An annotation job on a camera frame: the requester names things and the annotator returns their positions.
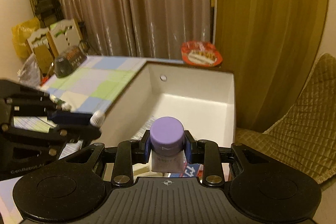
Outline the white cosmetic tube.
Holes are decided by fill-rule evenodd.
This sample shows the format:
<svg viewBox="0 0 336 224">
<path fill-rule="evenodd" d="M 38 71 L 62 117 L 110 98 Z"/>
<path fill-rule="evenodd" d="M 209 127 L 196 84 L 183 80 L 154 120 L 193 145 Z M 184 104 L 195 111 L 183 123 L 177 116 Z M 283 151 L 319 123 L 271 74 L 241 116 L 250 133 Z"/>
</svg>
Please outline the white cosmetic tube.
<svg viewBox="0 0 336 224">
<path fill-rule="evenodd" d="M 147 130 L 150 130 L 151 125 L 155 122 L 155 120 L 156 118 L 154 116 L 151 116 L 130 139 L 141 140 L 145 132 Z"/>
</svg>

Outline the blue label plastic box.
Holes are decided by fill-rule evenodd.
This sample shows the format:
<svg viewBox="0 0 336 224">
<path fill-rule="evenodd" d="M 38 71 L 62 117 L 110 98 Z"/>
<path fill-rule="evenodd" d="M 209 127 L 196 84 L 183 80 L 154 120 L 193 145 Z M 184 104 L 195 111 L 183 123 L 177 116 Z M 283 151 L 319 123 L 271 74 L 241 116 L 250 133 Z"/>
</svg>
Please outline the blue label plastic box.
<svg viewBox="0 0 336 224">
<path fill-rule="evenodd" d="M 189 164 L 185 162 L 182 173 L 170 173 L 168 177 L 198 177 L 201 179 L 203 176 L 202 164 Z"/>
</svg>

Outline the purple cream tube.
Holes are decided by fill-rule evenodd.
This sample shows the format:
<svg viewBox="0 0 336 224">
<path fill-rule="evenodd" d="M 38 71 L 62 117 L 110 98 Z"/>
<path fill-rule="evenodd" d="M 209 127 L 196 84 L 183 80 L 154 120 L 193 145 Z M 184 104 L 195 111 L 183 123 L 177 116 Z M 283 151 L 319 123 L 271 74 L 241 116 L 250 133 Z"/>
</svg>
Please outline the purple cream tube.
<svg viewBox="0 0 336 224">
<path fill-rule="evenodd" d="M 182 173 L 184 169 L 183 124 L 173 117 L 161 117 L 150 128 L 151 170 L 157 173 Z"/>
</svg>

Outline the dark green small tube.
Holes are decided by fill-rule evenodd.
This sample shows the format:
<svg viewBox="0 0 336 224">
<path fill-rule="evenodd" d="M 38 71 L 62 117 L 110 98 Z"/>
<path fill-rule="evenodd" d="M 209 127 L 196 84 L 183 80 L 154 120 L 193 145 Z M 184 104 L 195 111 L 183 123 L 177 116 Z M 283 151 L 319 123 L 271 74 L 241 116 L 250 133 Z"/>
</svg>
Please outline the dark green small tube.
<svg viewBox="0 0 336 224">
<path fill-rule="evenodd" d="M 100 128 L 105 120 L 105 113 L 101 110 L 97 110 L 93 113 L 93 115 L 90 118 L 90 124 L 94 127 Z"/>
</svg>

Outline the checkered tablecloth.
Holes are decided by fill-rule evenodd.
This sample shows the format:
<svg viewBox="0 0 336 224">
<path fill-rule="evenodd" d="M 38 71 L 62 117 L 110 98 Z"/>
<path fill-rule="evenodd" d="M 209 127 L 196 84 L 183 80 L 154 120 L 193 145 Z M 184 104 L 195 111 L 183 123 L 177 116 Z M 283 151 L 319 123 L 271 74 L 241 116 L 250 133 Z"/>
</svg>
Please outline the checkered tablecloth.
<svg viewBox="0 0 336 224">
<path fill-rule="evenodd" d="M 151 117 L 179 119 L 177 107 L 159 107 L 164 95 L 156 90 L 170 77 L 163 59 L 90 56 L 74 73 L 51 77 L 38 89 L 70 104 L 72 112 L 106 114 L 98 139 L 108 147 L 130 139 Z"/>
</svg>

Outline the crumpled silver plastic bag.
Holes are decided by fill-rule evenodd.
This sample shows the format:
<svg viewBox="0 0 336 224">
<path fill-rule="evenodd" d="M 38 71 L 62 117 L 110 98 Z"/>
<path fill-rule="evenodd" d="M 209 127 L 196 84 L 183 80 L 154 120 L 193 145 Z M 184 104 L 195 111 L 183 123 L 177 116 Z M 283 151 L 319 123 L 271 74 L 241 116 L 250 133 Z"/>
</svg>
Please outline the crumpled silver plastic bag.
<svg viewBox="0 0 336 224">
<path fill-rule="evenodd" d="M 37 88 L 42 81 L 42 73 L 37 62 L 37 58 L 32 53 L 18 70 L 18 80 L 21 84 Z"/>
</svg>

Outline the brown cardboard storage box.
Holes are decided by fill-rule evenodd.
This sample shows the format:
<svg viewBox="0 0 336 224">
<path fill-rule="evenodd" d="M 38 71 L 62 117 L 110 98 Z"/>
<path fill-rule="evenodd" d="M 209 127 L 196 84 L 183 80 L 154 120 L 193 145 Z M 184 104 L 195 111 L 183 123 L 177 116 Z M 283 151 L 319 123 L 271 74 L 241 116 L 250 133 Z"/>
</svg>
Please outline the brown cardboard storage box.
<svg viewBox="0 0 336 224">
<path fill-rule="evenodd" d="M 194 139 L 229 147 L 235 134 L 234 75 L 216 69 L 147 62 L 108 109 L 99 139 L 131 139 L 151 118 L 174 117 Z"/>
</svg>

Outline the black instant noodle bowl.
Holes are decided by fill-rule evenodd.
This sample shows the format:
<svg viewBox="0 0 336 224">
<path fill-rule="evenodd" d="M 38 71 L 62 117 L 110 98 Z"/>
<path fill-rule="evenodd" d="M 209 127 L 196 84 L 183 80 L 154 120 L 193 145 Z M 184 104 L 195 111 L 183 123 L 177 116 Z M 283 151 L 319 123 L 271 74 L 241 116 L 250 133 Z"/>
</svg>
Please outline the black instant noodle bowl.
<svg viewBox="0 0 336 224">
<path fill-rule="evenodd" d="M 87 56 L 78 46 L 69 46 L 55 58 L 54 74 L 59 79 L 67 77 L 74 73 L 86 60 Z"/>
</svg>

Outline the brown paper bag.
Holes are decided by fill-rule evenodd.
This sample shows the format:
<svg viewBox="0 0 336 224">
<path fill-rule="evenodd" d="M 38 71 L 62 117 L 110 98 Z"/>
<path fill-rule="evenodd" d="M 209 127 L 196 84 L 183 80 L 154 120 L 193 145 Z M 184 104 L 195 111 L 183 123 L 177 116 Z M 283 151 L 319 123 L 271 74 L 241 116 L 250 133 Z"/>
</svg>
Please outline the brown paper bag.
<svg viewBox="0 0 336 224">
<path fill-rule="evenodd" d="M 54 61 L 52 53 L 46 45 L 42 45 L 34 48 L 34 54 L 42 73 L 47 74 Z"/>
</svg>

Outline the yellow plastic bag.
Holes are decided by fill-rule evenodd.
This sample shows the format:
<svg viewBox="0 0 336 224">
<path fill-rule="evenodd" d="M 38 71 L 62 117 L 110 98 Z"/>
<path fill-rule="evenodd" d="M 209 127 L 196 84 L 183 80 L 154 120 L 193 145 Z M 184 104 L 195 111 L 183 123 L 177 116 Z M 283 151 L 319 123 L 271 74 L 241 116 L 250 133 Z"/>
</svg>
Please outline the yellow plastic bag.
<svg viewBox="0 0 336 224">
<path fill-rule="evenodd" d="M 27 59 L 30 54 L 30 46 L 27 45 L 27 39 L 33 32 L 40 28 L 38 18 L 32 18 L 11 28 L 12 42 L 15 53 L 20 59 Z"/>
</svg>

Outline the red instant noodle bowl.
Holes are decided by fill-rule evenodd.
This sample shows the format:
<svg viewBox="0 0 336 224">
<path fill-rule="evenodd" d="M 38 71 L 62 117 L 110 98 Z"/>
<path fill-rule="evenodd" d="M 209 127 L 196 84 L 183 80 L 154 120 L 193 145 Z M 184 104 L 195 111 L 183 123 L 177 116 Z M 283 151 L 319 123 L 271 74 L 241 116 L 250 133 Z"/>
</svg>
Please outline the red instant noodle bowl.
<svg viewBox="0 0 336 224">
<path fill-rule="evenodd" d="M 211 42 L 189 41 L 181 45 L 182 60 L 185 64 L 200 67 L 218 67 L 223 58 Z"/>
</svg>

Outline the quilted olive chair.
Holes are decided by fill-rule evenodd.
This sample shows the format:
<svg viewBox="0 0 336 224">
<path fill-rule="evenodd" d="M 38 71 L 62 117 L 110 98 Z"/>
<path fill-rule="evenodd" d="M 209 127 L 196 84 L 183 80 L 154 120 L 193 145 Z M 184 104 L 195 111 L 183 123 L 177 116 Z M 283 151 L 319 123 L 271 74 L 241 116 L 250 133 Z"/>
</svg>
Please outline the quilted olive chair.
<svg viewBox="0 0 336 224">
<path fill-rule="evenodd" d="M 326 190 L 335 184 L 335 57 L 322 55 L 288 112 L 263 133 L 237 128 L 235 141 L 309 175 Z"/>
</svg>

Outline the black folding cart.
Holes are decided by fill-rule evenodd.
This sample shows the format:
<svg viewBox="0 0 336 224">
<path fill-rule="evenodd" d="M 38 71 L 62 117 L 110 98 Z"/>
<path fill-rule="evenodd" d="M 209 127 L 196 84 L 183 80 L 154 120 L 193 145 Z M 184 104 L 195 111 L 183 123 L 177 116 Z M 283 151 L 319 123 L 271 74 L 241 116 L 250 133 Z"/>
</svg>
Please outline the black folding cart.
<svg viewBox="0 0 336 224">
<path fill-rule="evenodd" d="M 34 17 L 36 17 L 41 28 L 63 20 L 64 15 L 59 0 L 29 0 Z"/>
</svg>

